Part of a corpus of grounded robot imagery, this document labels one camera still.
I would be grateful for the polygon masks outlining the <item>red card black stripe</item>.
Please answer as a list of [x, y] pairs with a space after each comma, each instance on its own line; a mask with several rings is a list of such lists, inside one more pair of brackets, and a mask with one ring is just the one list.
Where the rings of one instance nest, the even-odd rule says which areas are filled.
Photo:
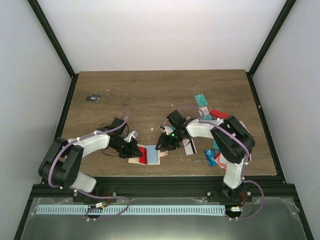
[[142, 165], [148, 164], [148, 150], [145, 147], [139, 147], [142, 156], [139, 157], [139, 163]]

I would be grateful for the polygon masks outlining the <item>beige card holder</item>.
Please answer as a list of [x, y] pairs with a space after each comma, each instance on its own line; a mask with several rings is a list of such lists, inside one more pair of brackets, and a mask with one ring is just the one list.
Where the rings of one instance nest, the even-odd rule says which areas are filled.
[[153, 165], [160, 165], [161, 163], [161, 157], [165, 157], [169, 154], [168, 150], [156, 150], [156, 146], [155, 145], [141, 145], [138, 144], [138, 147], [143, 147], [147, 149], [147, 161], [148, 164], [144, 165], [144, 164], [140, 164], [139, 163], [139, 157], [135, 157], [135, 158], [129, 158], [128, 159], [128, 163], [129, 164], [138, 164], [138, 165], [144, 165], [144, 166], [153, 166]]

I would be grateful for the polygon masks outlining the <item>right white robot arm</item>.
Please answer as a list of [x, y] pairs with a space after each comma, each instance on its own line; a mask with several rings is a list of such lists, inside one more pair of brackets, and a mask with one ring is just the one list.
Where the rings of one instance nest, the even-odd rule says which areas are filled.
[[220, 150], [220, 155], [226, 160], [223, 198], [229, 202], [236, 200], [240, 196], [239, 187], [244, 182], [244, 166], [256, 145], [255, 139], [247, 129], [233, 115], [207, 121], [194, 117], [186, 119], [179, 115], [168, 116], [167, 120], [171, 127], [166, 125], [160, 127], [162, 134], [155, 149], [173, 151], [179, 148], [185, 139], [213, 139]]

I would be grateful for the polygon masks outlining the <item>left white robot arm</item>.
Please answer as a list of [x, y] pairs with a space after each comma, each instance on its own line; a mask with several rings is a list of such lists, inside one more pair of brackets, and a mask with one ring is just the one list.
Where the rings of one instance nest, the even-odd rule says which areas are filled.
[[137, 143], [138, 132], [131, 131], [124, 137], [120, 130], [95, 130], [74, 139], [54, 139], [39, 166], [38, 174], [53, 188], [73, 189], [84, 192], [89, 201], [97, 202], [102, 189], [97, 180], [80, 171], [82, 159], [99, 150], [112, 148], [122, 159], [138, 158], [143, 154]]

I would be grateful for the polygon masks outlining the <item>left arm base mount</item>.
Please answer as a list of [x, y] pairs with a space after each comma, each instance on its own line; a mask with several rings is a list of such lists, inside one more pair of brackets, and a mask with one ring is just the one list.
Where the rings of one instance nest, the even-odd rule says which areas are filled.
[[[113, 195], [107, 191], [106, 186], [104, 185], [104, 177], [96, 177], [95, 178], [97, 183], [93, 189], [92, 192], [90, 192], [91, 195], [98, 196], [98, 197], [112, 197]], [[78, 193], [77, 196], [73, 196], [73, 201], [75, 203], [84, 203], [89, 205], [94, 205], [99, 202], [107, 202], [107, 203], [115, 203], [115, 199], [97, 199], [90, 196], [87, 196], [83, 193]]]

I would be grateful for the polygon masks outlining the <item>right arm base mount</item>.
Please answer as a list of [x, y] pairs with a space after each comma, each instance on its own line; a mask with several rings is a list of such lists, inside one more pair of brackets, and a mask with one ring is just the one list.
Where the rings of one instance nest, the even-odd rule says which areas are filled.
[[205, 189], [207, 198], [211, 202], [219, 202], [220, 204], [237, 204], [242, 202], [252, 202], [252, 197], [247, 194], [248, 187], [243, 183], [235, 189], [231, 189], [224, 183], [210, 185]]

